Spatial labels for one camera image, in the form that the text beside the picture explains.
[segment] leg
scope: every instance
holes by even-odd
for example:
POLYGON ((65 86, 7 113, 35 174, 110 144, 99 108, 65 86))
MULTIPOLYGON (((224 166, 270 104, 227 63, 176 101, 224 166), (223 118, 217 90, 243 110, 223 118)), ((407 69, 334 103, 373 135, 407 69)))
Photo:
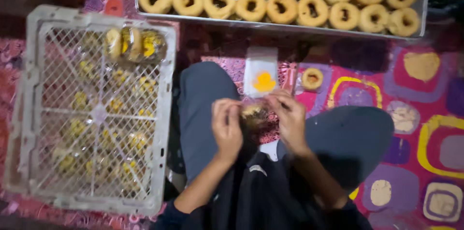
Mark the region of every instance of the leg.
MULTIPOLYGON (((347 191, 354 190, 380 163, 393 135, 393 121, 374 107, 341 106, 306 120, 306 142, 347 191)), ((277 156, 286 153, 281 141, 277 156)))
POLYGON ((214 62, 196 63, 181 75, 179 114, 181 148, 188 182, 211 161, 218 147, 211 130, 211 104, 239 99, 229 75, 214 62))

